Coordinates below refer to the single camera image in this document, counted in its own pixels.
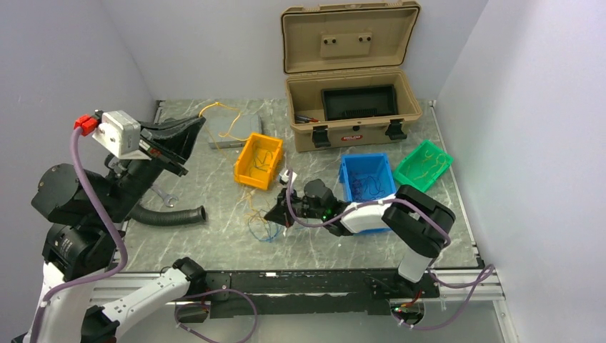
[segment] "black corrugated hose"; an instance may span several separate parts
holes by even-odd
[[[144,208],[141,204],[136,204],[130,216],[139,223],[155,227],[175,227],[196,224],[207,220],[204,206],[200,206],[197,209],[183,209],[174,212],[156,212]]]

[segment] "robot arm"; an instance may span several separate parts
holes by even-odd
[[[283,188],[265,219],[289,227],[295,219],[288,209],[287,190]],[[455,222],[455,214],[450,209],[410,185],[401,186],[395,194],[368,206],[338,200],[322,180],[316,179],[305,185],[303,197],[298,197],[293,190],[290,200],[296,217],[321,219],[323,223],[317,226],[336,236],[391,228],[407,248],[398,266],[398,275],[413,284],[422,278],[447,240],[425,218],[415,218],[412,214],[419,210],[446,234]]]
[[[134,205],[164,170],[185,175],[204,118],[145,124],[123,111],[96,111],[75,126],[120,159],[105,177],[85,171],[95,195],[113,222],[126,219]],[[183,259],[147,287],[105,307],[89,308],[94,283],[76,284],[49,297],[49,291],[110,266],[116,245],[91,205],[70,164],[50,168],[31,201],[52,224],[44,242],[44,283],[36,312],[36,337],[30,332],[13,342],[115,342],[146,315],[173,299],[206,289],[205,271]]]

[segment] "red connector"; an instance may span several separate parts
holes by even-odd
[[[98,119],[96,119],[92,116],[89,116],[88,114],[85,114],[74,122],[74,129],[77,127],[81,127],[82,136],[88,136],[91,132],[93,132],[96,129],[96,127],[98,125],[99,125]]]

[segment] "marble tabletop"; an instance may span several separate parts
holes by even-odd
[[[284,163],[298,173],[294,187],[302,191],[313,179],[322,179],[342,199],[339,165],[343,154],[385,152],[392,168],[424,139],[442,146],[437,126],[426,101],[419,101],[423,116],[411,128],[408,139],[381,145],[354,146],[296,153],[293,133],[287,118],[286,99],[257,100],[174,100],[161,104],[159,120],[195,116],[200,109],[215,101],[242,110],[243,115],[258,114],[263,133],[284,140]],[[213,108],[207,117],[226,115],[227,109]],[[218,151],[210,149],[208,132],[202,129],[192,156],[185,164],[189,173],[177,177],[165,171],[157,184],[175,194],[179,201],[173,209],[148,191],[141,204],[157,211],[190,209],[204,205],[208,221],[183,227],[151,227],[131,220],[126,227],[130,272],[158,271],[181,257],[191,257],[207,270],[268,270],[268,269],[353,269],[397,267],[404,256],[404,242],[393,232],[335,237],[326,229],[293,226],[278,234],[271,242],[261,242],[267,229],[259,220],[251,220],[254,210],[269,210],[282,188],[275,182],[264,192],[234,181],[233,163],[242,148]],[[476,267],[470,232],[463,216],[460,198],[453,178],[444,173],[427,193],[448,206],[457,220],[451,229],[452,244],[438,258],[438,267]]]

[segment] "blue bin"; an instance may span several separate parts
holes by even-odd
[[[396,192],[387,154],[341,156],[339,182],[343,184],[348,202],[368,202]],[[384,231],[389,228],[370,229],[360,234]]]

